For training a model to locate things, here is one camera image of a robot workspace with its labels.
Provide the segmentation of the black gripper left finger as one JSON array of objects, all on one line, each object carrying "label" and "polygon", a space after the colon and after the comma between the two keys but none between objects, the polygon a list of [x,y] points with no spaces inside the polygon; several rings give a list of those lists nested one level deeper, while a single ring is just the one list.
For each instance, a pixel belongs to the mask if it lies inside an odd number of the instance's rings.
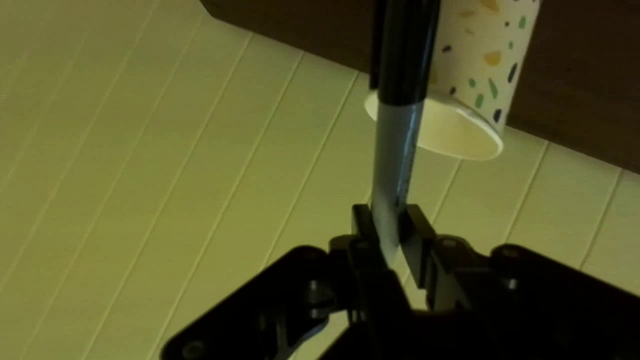
[{"label": "black gripper left finger", "polygon": [[367,314],[386,280],[386,259],[367,203],[353,205],[353,232],[331,240],[331,280],[338,305]]}]

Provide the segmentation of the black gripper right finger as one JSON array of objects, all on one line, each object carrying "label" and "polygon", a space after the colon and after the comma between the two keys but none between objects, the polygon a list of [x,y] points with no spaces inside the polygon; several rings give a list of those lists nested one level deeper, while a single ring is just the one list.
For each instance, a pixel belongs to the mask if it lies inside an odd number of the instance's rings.
[{"label": "black gripper right finger", "polygon": [[416,203],[401,213],[401,247],[431,310],[468,310],[460,276],[480,265],[465,238],[438,233]]}]

